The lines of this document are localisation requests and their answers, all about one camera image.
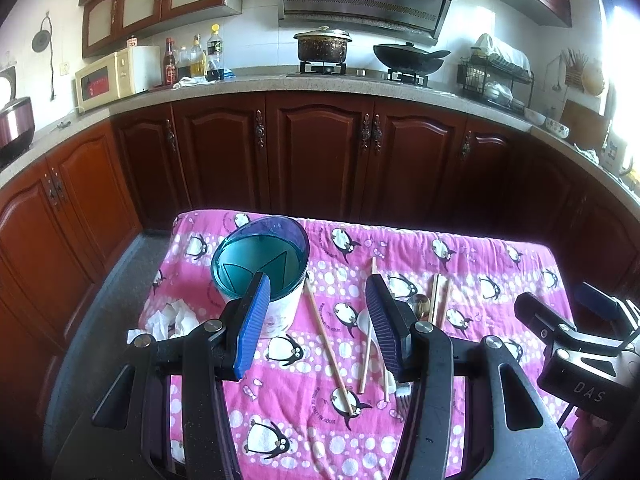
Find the frying pan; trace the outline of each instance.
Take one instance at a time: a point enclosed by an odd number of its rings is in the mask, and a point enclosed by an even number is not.
[[[416,75],[433,74],[444,63],[443,58],[451,54],[449,50],[426,52],[409,42],[406,45],[393,43],[374,45],[373,52],[380,63],[390,69]]]

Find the white bowl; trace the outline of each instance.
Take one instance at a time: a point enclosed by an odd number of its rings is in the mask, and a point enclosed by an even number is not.
[[[566,139],[569,136],[569,128],[560,124],[558,121],[554,121],[550,117],[545,119],[545,130],[558,139]]]
[[[524,109],[524,118],[534,126],[542,126],[545,123],[546,117],[543,114],[539,114],[537,111],[531,108]]]

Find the dish rack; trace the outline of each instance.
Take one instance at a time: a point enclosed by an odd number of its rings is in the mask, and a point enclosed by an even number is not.
[[[529,102],[526,107],[530,107],[535,83],[533,72],[529,75],[522,67],[507,62],[497,54],[484,56],[479,54],[479,51],[479,48],[472,48],[471,56],[468,59],[462,59],[462,63],[458,65],[457,83],[462,85],[463,94],[470,99],[482,101],[490,106],[502,108],[517,115],[524,115],[525,104],[523,102],[516,99],[494,101],[485,95],[485,86],[487,82],[494,80],[501,83],[506,82],[513,92],[513,85],[516,82],[528,85],[530,86]]]

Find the bottle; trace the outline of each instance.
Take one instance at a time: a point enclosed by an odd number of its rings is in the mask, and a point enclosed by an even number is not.
[[[191,77],[204,76],[207,56],[200,46],[200,35],[193,37],[193,47],[191,47]]]
[[[183,77],[191,77],[191,59],[187,52],[186,46],[180,47],[180,55],[178,56],[178,81]]]
[[[211,25],[211,37],[207,41],[207,81],[220,81],[225,77],[225,64],[222,54],[220,26]]]
[[[178,73],[175,66],[174,56],[174,40],[166,39],[166,50],[164,51],[164,84],[168,86],[174,85],[178,81]]]

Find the blue gripper pad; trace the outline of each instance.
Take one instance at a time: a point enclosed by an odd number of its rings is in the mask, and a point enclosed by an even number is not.
[[[409,305],[391,296],[380,274],[367,278],[364,294],[386,368],[398,376],[411,355],[411,326],[417,318]]]
[[[234,374],[238,381],[244,377],[245,372],[254,361],[255,348],[258,345],[260,330],[262,330],[270,298],[269,277],[263,272],[256,272],[246,294],[238,305],[238,312],[234,316],[236,319],[242,319],[239,316],[243,316],[237,336],[238,348],[234,362]]]

